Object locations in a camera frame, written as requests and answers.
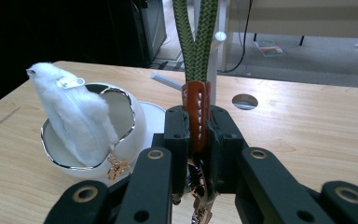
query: black cable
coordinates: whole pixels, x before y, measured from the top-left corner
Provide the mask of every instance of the black cable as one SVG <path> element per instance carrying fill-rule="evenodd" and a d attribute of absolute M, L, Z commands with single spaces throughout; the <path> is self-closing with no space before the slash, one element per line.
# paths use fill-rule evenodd
<path fill-rule="evenodd" d="M 250 14 L 251 14 L 251 8 L 252 8 L 252 3 L 253 3 L 253 0 L 249 0 L 249 9 L 248 9 L 248 16 L 246 18 L 246 25 L 245 25 L 245 31 L 244 31 L 244 34 L 243 34 L 243 45 L 242 45 L 242 55 L 241 55 L 241 59 L 240 61 L 237 63 L 237 65 L 232 68 L 232 69 L 229 69 L 229 70 L 226 70 L 226 71 L 221 71 L 219 70 L 218 72 L 221 72 L 221 73 L 229 73 L 229 72 L 232 72 L 234 71 L 235 69 L 237 69 L 240 64 L 242 63 L 242 60 L 245 56 L 245 52 L 246 52 L 246 49 L 245 49 L 245 46 L 246 46 L 246 33 L 247 33 L 247 30 L 248 30 L 248 23 L 249 23 L 249 17 L 250 17 Z"/>

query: white fluffy toy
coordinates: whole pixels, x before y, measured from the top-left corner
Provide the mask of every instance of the white fluffy toy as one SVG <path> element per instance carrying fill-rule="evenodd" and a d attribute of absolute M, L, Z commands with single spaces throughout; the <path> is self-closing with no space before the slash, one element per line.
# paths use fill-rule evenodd
<path fill-rule="evenodd" d="M 36 63 L 27 74 L 66 148 L 88 167 L 102 163 L 118 141 L 106 101 L 88 91 L 83 78 L 52 63 Z"/>

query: green lanyard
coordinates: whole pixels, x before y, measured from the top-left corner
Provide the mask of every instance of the green lanyard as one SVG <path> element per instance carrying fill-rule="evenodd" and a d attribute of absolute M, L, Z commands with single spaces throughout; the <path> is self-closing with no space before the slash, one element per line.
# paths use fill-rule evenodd
<path fill-rule="evenodd" d="M 186 82 L 205 82 L 208 72 L 208 62 L 216 21 L 218 0 L 194 1 L 201 1 L 196 40 L 193 38 L 188 20 L 187 1 L 172 0 L 173 13 L 184 58 Z"/>

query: floor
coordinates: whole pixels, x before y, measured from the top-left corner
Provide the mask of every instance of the floor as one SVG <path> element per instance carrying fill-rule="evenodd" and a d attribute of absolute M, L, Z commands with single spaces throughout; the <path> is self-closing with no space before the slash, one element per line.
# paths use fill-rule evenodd
<path fill-rule="evenodd" d="M 163 0 L 163 6 L 168 38 L 152 66 L 183 71 L 172 0 Z M 193 21 L 191 0 L 188 1 L 188 14 L 190 21 Z M 231 44 L 227 47 L 227 66 L 217 71 L 219 76 L 358 87 L 358 47 L 355 46 L 358 38 L 305 36 L 302 46 L 299 46 L 300 35 L 257 34 L 257 41 L 272 40 L 282 50 L 280 56 L 264 57 L 254 42 L 254 34 L 232 33 L 228 36 Z"/>

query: white bowl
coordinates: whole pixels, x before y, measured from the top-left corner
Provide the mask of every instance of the white bowl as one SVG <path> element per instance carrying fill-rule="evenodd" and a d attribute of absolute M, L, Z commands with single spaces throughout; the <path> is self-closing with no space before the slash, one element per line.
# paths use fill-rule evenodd
<path fill-rule="evenodd" d="M 138 102 L 131 93 L 112 84 L 88 83 L 86 86 L 89 91 L 101 94 L 108 103 L 109 117 L 117 135 L 121 136 L 114 153 L 118 158 L 126 158 L 133 169 L 141 150 L 151 146 L 153 134 L 163 133 L 165 111 L 157 105 Z M 64 173 L 112 184 L 107 178 L 112 164 L 105 159 L 96 166 L 85 167 L 65 148 L 48 119 L 42 126 L 41 138 L 49 159 Z M 127 170 L 117 181 L 129 173 Z"/>

